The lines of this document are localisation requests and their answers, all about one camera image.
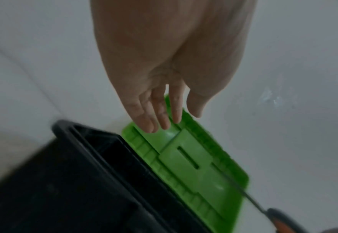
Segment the green tray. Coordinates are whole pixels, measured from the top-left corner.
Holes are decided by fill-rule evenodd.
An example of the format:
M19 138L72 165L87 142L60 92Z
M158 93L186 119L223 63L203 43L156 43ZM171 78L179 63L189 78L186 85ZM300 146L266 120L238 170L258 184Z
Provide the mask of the green tray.
M168 98L166 104L172 121ZM186 111L166 131L146 134L130 123L122 136L212 232L233 230L242 196L221 172L243 188L248 175Z

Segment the screwdriver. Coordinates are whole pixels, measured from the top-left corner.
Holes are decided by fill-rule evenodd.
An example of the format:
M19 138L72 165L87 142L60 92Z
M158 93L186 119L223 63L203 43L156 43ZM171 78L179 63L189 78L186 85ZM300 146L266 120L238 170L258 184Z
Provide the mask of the screwdriver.
M275 226L276 233L308 233L299 224L292 220L289 216L278 209L270 208L265 210L256 202L231 176L222 172L226 180L233 186L242 196L246 197L263 215L265 215Z

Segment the rectangular slot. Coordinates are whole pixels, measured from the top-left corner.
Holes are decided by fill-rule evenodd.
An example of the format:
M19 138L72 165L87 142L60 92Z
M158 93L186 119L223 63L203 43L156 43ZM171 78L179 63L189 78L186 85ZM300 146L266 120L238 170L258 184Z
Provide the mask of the rectangular slot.
M178 147L178 151L185 157L186 160L188 160L188 162L196 169L198 170L200 167L198 166L198 164L187 154L187 152L185 152L183 150L182 147Z

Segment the beige surface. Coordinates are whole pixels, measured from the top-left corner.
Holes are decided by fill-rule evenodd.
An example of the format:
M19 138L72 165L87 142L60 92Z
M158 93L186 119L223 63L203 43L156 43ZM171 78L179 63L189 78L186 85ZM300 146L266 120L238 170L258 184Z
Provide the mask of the beige surface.
M38 143L0 131L0 178L22 163Z

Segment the green plastic object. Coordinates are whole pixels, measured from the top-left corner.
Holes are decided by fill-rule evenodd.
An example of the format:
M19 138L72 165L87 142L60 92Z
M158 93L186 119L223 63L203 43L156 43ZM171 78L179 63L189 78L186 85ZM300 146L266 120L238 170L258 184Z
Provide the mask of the green plastic object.
M213 233L233 230L242 196L221 173L243 188L248 175L186 111L166 131L146 134L130 123L122 136Z

